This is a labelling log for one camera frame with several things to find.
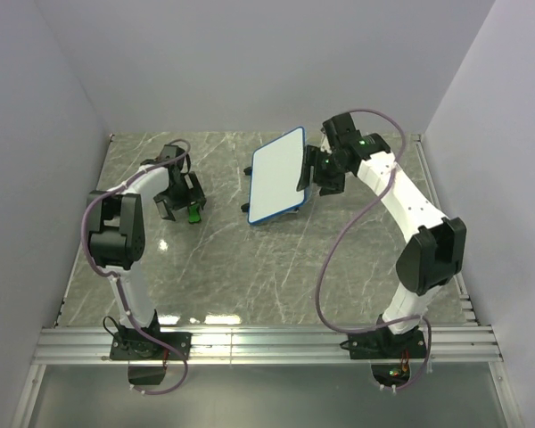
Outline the green whiteboard eraser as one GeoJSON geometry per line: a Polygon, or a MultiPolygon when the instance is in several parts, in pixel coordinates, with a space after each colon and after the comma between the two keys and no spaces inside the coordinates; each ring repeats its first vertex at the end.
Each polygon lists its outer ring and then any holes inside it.
{"type": "Polygon", "coordinates": [[[188,207],[188,222],[191,225],[199,224],[202,222],[201,206],[198,203],[195,203],[188,207]]]}

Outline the blue framed whiteboard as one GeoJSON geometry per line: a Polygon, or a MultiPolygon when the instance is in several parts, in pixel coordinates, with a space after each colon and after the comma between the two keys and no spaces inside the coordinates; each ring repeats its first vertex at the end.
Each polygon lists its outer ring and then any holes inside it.
{"type": "Polygon", "coordinates": [[[310,190],[297,190],[306,146],[306,130],[297,127],[262,145],[251,157],[247,221],[259,225],[306,203],[310,190]]]}

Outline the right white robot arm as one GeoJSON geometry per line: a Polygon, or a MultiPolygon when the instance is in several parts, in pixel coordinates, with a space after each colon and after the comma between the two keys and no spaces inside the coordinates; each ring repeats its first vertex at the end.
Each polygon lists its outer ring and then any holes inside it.
{"type": "Polygon", "coordinates": [[[352,175],[373,193],[369,202],[340,232],[345,235],[377,204],[387,209],[406,246],[396,263],[399,285],[391,303],[373,327],[347,331],[367,338],[385,356],[406,348],[439,289],[463,266],[466,226],[436,208],[404,172],[399,161],[407,139],[393,151],[378,134],[362,135],[351,111],[322,124],[324,143],[303,151],[298,189],[316,185],[322,196],[342,193],[352,175]]]}

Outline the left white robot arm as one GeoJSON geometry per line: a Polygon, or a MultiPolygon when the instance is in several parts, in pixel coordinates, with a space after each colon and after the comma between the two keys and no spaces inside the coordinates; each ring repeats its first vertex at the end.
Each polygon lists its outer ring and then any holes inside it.
{"type": "Polygon", "coordinates": [[[161,219],[173,221],[176,212],[186,210],[189,224],[201,222],[206,196],[192,170],[190,150],[182,138],[164,144],[132,176],[108,190],[94,190],[86,199],[81,246],[89,266],[109,280],[118,303],[113,345],[138,358],[153,358],[165,349],[140,265],[146,244],[144,212],[154,205],[161,219]]]}

